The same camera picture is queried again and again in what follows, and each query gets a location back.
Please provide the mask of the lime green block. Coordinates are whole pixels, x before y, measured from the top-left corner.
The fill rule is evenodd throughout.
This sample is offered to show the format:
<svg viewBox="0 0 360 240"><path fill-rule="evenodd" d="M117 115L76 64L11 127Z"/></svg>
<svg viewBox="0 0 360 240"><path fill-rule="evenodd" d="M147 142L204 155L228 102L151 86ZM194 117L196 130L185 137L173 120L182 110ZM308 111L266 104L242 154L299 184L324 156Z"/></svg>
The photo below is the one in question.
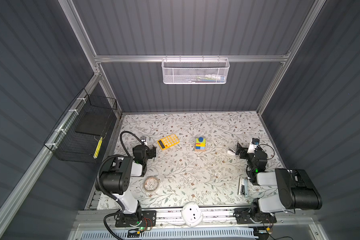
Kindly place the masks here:
<svg viewBox="0 0 360 240"><path fill-rule="evenodd" d="M206 139L203 138L203 137L199 137L199 138L196 138L196 145L197 146L202 146L202 145L205 145L206 144Z"/></svg>

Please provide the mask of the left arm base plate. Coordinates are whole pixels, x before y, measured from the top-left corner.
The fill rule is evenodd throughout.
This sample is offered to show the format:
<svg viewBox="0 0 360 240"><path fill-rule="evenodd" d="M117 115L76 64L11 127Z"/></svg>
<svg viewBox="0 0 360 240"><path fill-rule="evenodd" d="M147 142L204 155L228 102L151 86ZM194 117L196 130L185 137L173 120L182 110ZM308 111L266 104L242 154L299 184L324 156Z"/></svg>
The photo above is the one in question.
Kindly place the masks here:
<svg viewBox="0 0 360 240"><path fill-rule="evenodd" d="M154 227L156 225L157 211L142 211L134 214L119 214L115 216L116 228L128 227Z"/></svg>

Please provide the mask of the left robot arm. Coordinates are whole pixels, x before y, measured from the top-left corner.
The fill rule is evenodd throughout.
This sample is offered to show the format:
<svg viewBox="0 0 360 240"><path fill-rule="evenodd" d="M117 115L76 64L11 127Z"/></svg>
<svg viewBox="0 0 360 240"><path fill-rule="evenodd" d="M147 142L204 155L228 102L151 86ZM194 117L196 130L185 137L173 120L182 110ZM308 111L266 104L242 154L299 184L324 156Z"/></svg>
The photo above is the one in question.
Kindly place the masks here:
<svg viewBox="0 0 360 240"><path fill-rule="evenodd" d="M125 215L141 212L139 201L129 189L132 177L143 177L147 172L147 162L157 156L155 146L146 144L133 148L133 156L111 155L106 157L97 172L95 188L116 201Z"/></svg>

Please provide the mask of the wood block with holes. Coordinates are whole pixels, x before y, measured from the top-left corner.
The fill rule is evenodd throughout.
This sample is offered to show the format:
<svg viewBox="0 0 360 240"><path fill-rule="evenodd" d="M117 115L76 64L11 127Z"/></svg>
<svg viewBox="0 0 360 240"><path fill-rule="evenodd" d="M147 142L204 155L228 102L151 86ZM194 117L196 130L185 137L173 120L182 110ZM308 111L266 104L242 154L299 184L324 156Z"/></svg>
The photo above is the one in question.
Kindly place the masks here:
<svg viewBox="0 0 360 240"><path fill-rule="evenodd" d="M195 144L195 151L196 152L206 151L206 145L205 144Z"/></svg>

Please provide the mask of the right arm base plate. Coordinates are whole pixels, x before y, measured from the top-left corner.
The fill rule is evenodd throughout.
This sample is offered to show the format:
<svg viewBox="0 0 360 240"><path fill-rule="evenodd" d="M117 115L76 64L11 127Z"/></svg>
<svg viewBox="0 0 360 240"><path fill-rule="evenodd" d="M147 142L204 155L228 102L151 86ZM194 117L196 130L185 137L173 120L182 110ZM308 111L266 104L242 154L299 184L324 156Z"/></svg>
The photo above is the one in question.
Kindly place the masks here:
<svg viewBox="0 0 360 240"><path fill-rule="evenodd" d="M270 213L263 213L260 210L251 208L236 208L233 216L238 224L275 224L276 216Z"/></svg>

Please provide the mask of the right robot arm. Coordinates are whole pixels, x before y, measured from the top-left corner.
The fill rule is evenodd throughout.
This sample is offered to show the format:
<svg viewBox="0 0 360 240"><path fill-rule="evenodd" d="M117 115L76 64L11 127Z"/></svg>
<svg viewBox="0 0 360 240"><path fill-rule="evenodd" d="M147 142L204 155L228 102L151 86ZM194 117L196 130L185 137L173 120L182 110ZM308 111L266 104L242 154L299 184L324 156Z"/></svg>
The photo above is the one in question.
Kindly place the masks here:
<svg viewBox="0 0 360 240"><path fill-rule="evenodd" d="M255 198L249 214L252 218L270 216L288 210L319 210L323 200L305 170L276 168L266 171L270 158L259 139L252 139L247 148L237 143L236 156L247 163L247 181L253 186L276 187L277 193L269 197Z"/></svg>

